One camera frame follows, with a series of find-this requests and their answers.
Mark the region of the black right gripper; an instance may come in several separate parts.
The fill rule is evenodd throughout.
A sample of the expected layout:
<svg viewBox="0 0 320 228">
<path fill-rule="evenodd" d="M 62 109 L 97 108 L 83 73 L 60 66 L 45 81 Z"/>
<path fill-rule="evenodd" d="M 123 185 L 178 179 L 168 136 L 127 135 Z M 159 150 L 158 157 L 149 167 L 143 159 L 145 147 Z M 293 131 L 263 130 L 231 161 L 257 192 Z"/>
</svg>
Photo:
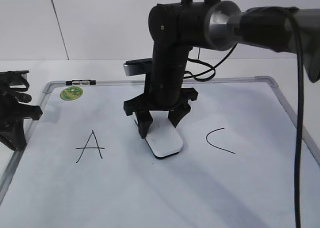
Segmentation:
<svg viewBox="0 0 320 228">
<path fill-rule="evenodd" d="M 198 92 L 192 88 L 181 88 L 172 94 L 142 93 L 123 103 L 123 109 L 127 116 L 135 113 L 138 132 L 142 139 L 145 139 L 148 130 L 153 123 L 149 111 L 169 111 L 168 119 L 176 128 L 179 122 L 191 111 L 188 101 L 196 101 Z"/>
</svg>

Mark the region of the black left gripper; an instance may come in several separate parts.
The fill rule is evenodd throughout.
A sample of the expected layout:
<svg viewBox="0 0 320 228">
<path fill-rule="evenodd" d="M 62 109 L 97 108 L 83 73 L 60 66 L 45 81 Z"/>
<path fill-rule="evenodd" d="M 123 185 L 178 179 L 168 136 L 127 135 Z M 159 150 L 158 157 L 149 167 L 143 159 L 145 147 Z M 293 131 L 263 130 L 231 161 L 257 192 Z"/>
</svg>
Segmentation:
<svg viewBox="0 0 320 228">
<path fill-rule="evenodd" d="M 38 105 L 29 105 L 31 95 L 0 88 L 0 142 L 12 151 L 23 151 L 26 146 L 24 119 L 38 121 L 42 110 Z"/>
</svg>

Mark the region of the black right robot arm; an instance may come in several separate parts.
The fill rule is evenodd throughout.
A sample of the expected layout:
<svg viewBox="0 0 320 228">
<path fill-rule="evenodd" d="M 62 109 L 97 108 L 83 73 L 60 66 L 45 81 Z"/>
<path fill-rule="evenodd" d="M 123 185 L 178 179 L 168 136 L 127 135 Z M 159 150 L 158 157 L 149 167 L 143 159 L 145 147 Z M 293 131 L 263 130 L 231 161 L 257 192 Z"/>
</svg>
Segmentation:
<svg viewBox="0 0 320 228">
<path fill-rule="evenodd" d="M 153 39 L 151 58 L 124 63 L 127 76 L 145 75 L 141 95 L 124 102 L 128 116 L 135 115 L 142 138 L 153 122 L 152 111 L 167 111 L 173 126 L 190 112 L 189 101 L 198 93 L 183 88 L 192 48 L 227 51 L 244 44 L 302 56 L 312 83 L 320 79 L 320 11 L 297 7 L 265 6 L 241 11 L 228 0 L 157 4 L 148 15 Z"/>
</svg>

